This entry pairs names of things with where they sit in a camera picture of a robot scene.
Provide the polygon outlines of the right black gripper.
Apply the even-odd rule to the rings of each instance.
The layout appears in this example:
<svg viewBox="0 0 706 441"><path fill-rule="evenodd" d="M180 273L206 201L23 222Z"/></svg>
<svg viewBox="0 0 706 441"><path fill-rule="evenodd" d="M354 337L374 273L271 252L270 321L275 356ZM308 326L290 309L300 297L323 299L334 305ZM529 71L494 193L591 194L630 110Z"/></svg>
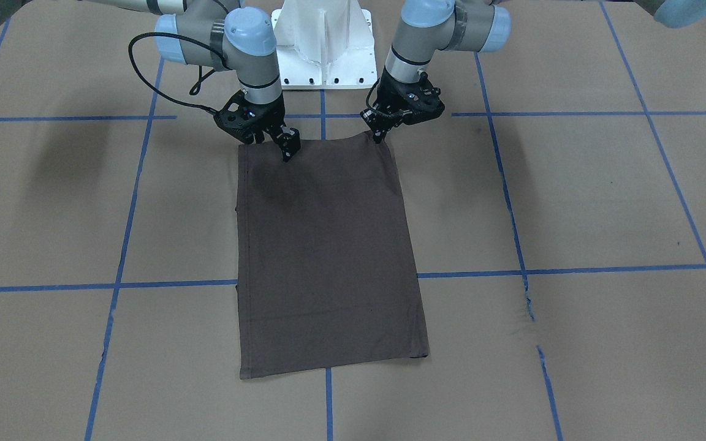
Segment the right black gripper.
<svg viewBox="0 0 706 441"><path fill-rule="evenodd" d="M282 153L283 162L289 162L302 148L302 139L300 132L289 126L286 126L282 120L276 122L264 123L263 131L269 134L272 142L274 142Z"/></svg>

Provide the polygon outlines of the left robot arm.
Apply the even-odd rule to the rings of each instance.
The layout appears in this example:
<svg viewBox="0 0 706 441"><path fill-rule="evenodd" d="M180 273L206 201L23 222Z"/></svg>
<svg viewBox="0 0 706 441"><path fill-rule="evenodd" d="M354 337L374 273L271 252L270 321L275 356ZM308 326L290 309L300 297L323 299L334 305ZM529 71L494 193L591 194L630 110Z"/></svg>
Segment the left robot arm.
<svg viewBox="0 0 706 441"><path fill-rule="evenodd" d="M503 2L525 4L636 4L669 29L689 27L706 18L706 1L404 1L384 69L365 98L360 117L375 143L402 125L429 122L445 111L442 90L428 78L435 52L466 52L476 57L498 52L512 34L513 19ZM458 116L630 116L628 111L512 111L457 113Z"/></svg>

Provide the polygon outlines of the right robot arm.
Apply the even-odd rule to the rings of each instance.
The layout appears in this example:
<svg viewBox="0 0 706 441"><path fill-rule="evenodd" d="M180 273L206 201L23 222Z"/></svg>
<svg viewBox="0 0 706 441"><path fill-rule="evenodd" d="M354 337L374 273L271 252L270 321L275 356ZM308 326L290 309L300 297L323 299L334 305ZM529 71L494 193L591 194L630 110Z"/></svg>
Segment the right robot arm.
<svg viewBox="0 0 706 441"><path fill-rule="evenodd" d="M135 43L154 39L166 61L207 67L198 84L216 72L235 72L239 89L221 109L178 101L212 115L216 125L236 140L251 145L266 138L288 162L300 150L297 129L285 123L285 100L271 17L239 1L110 1L110 6L157 16L154 31L129 42L130 64Z"/></svg>

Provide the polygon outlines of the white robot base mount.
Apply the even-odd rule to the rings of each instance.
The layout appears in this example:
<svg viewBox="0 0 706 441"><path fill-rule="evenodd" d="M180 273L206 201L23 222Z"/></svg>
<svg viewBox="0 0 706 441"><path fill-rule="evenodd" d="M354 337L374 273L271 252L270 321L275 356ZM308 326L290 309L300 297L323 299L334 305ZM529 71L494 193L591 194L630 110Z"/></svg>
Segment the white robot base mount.
<svg viewBox="0 0 706 441"><path fill-rule="evenodd" d="M378 78L372 16L360 2L285 1L271 22L283 89L368 89Z"/></svg>

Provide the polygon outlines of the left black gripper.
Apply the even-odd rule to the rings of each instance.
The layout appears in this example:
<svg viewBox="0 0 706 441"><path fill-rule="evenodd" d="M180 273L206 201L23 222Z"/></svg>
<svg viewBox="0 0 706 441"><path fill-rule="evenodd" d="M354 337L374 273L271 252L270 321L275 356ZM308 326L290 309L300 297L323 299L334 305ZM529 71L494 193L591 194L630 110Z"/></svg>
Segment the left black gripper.
<svg viewBox="0 0 706 441"><path fill-rule="evenodd" d="M394 106L377 105L360 112L369 127L373 142L382 143L387 134L403 122L404 110Z"/></svg>

